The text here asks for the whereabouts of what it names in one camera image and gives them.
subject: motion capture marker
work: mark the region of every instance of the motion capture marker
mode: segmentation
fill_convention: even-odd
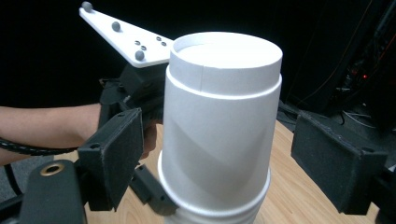
[[[91,3],[89,3],[89,2],[83,2],[82,3],[82,8],[84,8],[84,10],[86,11],[86,12],[92,12],[92,10],[93,10],[93,6],[92,6],[92,4]]]
[[[113,31],[119,32],[120,29],[121,29],[121,25],[120,25],[119,22],[114,21],[114,22],[111,24],[111,28],[113,28]]]
[[[143,59],[145,59],[145,52],[143,52],[143,50],[138,50],[135,54],[134,57],[138,60],[138,61],[142,61]]]

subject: wooden floor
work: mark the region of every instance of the wooden floor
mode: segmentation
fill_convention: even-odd
[[[163,127],[158,125],[157,148],[141,161],[158,177],[157,160],[162,148]],[[367,216],[339,214],[315,183],[290,156],[293,134],[276,122],[271,155],[271,185],[255,224],[262,223],[375,223],[378,208],[372,204]],[[58,156],[57,159],[75,160],[77,154]],[[117,212],[91,212],[86,206],[88,223],[155,224],[163,223],[163,217],[153,213],[128,189]]]

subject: forearm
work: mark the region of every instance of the forearm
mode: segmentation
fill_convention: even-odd
[[[0,106],[0,137],[35,147],[78,147],[97,130],[99,115],[100,105],[35,109]],[[0,160],[11,156],[0,152]]]

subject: white mounting plate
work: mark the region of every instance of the white mounting plate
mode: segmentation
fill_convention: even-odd
[[[95,10],[87,12],[81,7],[79,15],[132,66],[142,68],[169,62],[173,40]],[[120,25],[118,31],[112,28],[115,21]],[[144,58],[140,60],[135,56],[139,50],[140,57],[144,53]]]

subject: white cup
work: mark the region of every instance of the white cup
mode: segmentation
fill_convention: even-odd
[[[165,223],[252,223],[270,184],[282,51],[251,35],[178,38],[166,70]]]

